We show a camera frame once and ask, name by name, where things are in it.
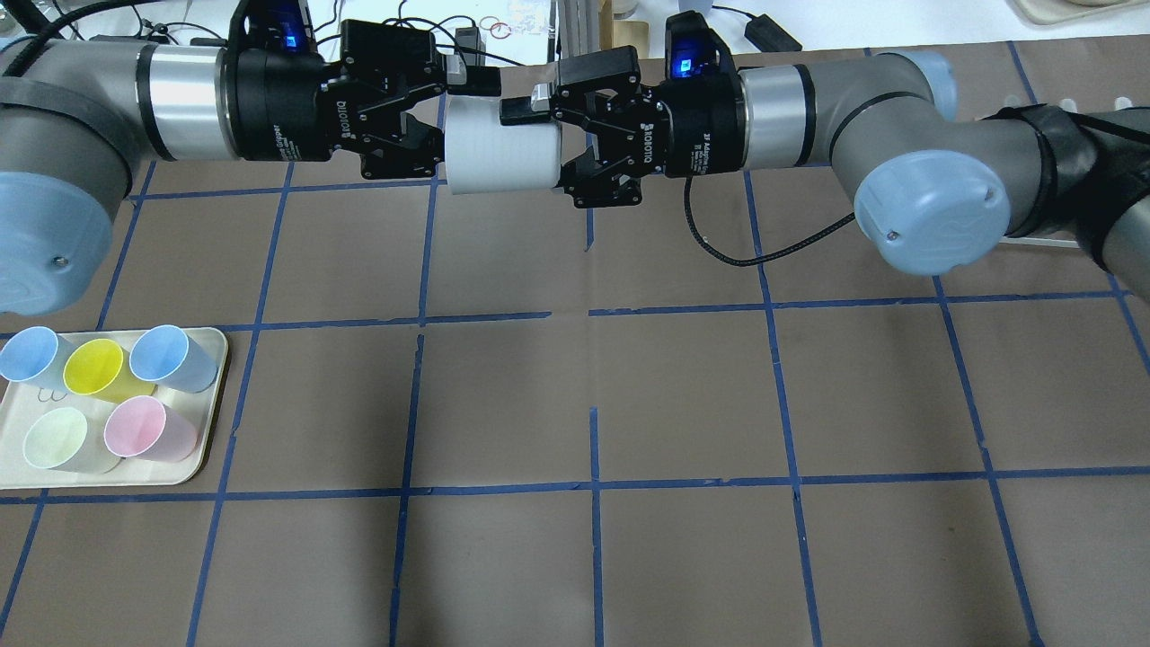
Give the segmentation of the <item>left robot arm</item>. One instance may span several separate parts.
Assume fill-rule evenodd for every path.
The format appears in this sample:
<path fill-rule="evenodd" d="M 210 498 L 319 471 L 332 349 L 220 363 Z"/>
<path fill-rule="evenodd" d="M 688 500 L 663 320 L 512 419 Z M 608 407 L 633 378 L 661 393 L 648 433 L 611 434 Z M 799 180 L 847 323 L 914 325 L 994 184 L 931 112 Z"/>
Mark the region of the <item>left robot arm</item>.
<path fill-rule="evenodd" d="M 439 49 L 427 30 L 346 21 L 319 53 L 302 3 L 245 1 L 223 46 L 33 40 L 3 48 L 3 311 L 66 310 L 112 248 L 118 203 L 150 160 L 325 163 L 366 179 L 422 179 L 440 128 L 411 108 L 500 94 L 500 71 Z"/>

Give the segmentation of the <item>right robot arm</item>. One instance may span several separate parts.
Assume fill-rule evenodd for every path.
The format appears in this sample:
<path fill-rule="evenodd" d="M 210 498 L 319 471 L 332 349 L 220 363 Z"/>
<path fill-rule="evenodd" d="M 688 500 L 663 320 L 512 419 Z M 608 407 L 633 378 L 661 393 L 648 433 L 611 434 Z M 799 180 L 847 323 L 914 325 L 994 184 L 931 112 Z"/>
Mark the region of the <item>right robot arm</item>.
<path fill-rule="evenodd" d="M 656 85 L 629 48 L 560 61 L 498 115 L 506 128 L 566 123 L 593 136 L 557 182 L 578 206 L 635 205 L 649 174 L 825 164 L 862 234 L 903 274 L 948 274 L 1004 237 L 1068 232 L 1147 296 L 1147 107 L 1006 106 L 957 121 L 956 93 L 933 52 L 747 68 L 697 43 L 668 51 Z"/>

